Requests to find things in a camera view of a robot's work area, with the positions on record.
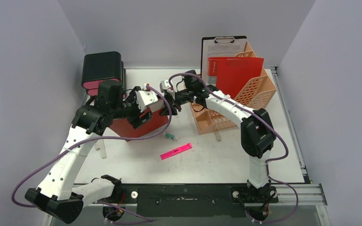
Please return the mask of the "thick red binder folder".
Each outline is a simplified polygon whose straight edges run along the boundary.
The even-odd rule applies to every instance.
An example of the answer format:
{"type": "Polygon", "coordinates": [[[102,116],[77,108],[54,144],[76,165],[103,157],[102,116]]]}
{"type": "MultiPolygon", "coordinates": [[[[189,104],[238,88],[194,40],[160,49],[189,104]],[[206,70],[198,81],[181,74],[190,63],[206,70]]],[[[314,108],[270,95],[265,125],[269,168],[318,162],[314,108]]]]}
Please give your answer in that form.
{"type": "Polygon", "coordinates": [[[153,112],[151,118],[137,129],[126,118],[113,120],[109,129],[120,137],[142,137],[168,123],[168,116],[160,116],[159,113],[160,111],[153,112]]]}

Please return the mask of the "black pink drawer unit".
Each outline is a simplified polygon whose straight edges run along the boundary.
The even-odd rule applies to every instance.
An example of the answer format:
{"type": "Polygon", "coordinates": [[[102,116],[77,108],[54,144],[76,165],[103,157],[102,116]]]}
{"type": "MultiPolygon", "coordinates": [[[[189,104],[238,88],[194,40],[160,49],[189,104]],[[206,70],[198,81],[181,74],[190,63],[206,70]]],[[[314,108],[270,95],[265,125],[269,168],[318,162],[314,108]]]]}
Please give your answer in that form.
{"type": "Polygon", "coordinates": [[[82,87],[89,96],[98,93],[99,84],[104,80],[115,80],[126,84],[126,70],[121,54],[117,51],[86,54],[83,59],[82,87]]]}

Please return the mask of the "thin red folder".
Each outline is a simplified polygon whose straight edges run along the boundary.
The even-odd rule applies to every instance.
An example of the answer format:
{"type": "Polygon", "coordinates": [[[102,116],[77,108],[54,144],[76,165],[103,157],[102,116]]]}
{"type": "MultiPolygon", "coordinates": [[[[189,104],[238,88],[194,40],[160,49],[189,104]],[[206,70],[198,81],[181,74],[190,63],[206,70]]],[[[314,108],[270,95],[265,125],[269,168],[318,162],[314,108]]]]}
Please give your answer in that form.
{"type": "Polygon", "coordinates": [[[208,58],[208,84],[235,98],[245,84],[259,77],[264,59],[260,57],[210,57],[208,58]]]}

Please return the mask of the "black clipboard with paper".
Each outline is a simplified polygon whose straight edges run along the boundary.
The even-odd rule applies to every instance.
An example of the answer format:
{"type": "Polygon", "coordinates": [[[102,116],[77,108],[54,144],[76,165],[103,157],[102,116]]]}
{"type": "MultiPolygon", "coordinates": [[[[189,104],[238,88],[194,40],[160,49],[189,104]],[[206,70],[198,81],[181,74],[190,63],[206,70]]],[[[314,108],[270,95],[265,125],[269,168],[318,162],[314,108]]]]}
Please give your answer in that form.
{"type": "Polygon", "coordinates": [[[201,39],[201,77],[207,78],[207,65],[209,57],[233,57],[243,52],[247,37],[239,36],[215,36],[201,39]]]}

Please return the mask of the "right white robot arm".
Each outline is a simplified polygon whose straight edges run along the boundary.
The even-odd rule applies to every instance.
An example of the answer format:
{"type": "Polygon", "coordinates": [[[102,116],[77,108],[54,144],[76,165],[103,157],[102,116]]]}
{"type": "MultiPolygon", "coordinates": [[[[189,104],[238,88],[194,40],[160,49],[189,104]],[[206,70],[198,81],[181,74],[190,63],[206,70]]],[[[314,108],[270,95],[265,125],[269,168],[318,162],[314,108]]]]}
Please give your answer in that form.
{"type": "Polygon", "coordinates": [[[249,156],[249,176],[247,179],[249,199],[253,202],[277,202],[276,188],[272,186],[268,163],[270,151],[279,134],[273,128],[268,112],[260,108],[248,108],[214,85],[206,84],[195,71],[179,73],[185,88],[175,90],[171,76],[160,84],[161,92],[173,107],[170,112],[176,114],[181,105],[196,103],[208,110],[213,110],[231,120],[240,129],[240,143],[249,156]]]}

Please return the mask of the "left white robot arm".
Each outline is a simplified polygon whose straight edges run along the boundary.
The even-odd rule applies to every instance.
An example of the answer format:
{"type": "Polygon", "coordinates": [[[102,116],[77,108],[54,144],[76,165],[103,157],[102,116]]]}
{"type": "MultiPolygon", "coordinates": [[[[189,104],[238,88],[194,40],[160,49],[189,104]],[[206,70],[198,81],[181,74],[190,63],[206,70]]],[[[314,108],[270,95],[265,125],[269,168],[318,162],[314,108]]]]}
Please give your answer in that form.
{"type": "Polygon", "coordinates": [[[107,80],[99,84],[98,92],[80,107],[72,120],[66,142],[60,154],[47,163],[49,172],[35,188],[29,188],[25,199],[32,207],[61,220],[73,223],[83,208],[100,200],[111,203],[121,199],[121,181],[103,175],[80,187],[74,187],[90,151],[104,138],[104,131],[114,120],[127,119],[138,128],[152,114],[144,111],[162,99],[149,86],[134,87],[125,96],[120,81],[107,80]]]}

